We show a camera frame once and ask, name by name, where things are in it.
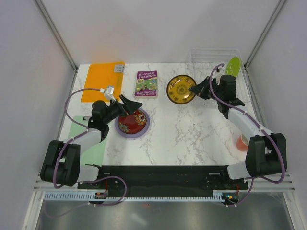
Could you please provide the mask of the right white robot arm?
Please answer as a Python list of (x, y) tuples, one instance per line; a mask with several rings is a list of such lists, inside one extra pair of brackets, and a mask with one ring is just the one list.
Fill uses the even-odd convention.
[(273, 133), (247, 112), (245, 104), (236, 96), (234, 76), (223, 75), (219, 82), (207, 77), (189, 90), (204, 100), (216, 100), (220, 113), (248, 139), (245, 160), (227, 167), (228, 172), (220, 176), (222, 187), (232, 188), (237, 179), (260, 177), (275, 184), (284, 180), (287, 167), (285, 136)]

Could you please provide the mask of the purple plastic plate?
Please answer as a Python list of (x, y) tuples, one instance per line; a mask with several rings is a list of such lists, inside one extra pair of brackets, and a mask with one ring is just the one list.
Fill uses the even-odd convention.
[(115, 128), (122, 137), (136, 139), (149, 130), (150, 124), (151, 119), (148, 113), (143, 109), (138, 109), (131, 115), (117, 117)]

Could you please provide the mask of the red floral plate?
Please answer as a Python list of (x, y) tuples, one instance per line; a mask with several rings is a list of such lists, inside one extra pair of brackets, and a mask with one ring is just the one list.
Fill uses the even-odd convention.
[(120, 116), (118, 118), (118, 128), (124, 134), (134, 135), (145, 129), (147, 125), (147, 115), (141, 109), (138, 109), (131, 115)]

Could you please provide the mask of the yellow brown patterned plate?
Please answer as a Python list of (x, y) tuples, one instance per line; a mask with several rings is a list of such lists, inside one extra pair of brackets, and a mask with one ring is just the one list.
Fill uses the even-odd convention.
[(192, 77), (184, 74), (177, 75), (169, 81), (166, 87), (167, 97), (175, 104), (187, 104), (196, 96), (189, 90), (193, 86), (196, 86), (196, 82)]

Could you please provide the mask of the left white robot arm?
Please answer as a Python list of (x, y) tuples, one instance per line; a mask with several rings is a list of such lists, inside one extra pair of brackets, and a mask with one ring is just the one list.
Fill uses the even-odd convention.
[(131, 101), (124, 95), (107, 105), (104, 101), (92, 104), (92, 116), (85, 131), (66, 140), (49, 143), (40, 171), (43, 181), (51, 182), (55, 188), (73, 186), (80, 176), (81, 154), (104, 141), (109, 132), (108, 124), (120, 116), (131, 115), (142, 107), (141, 102)]

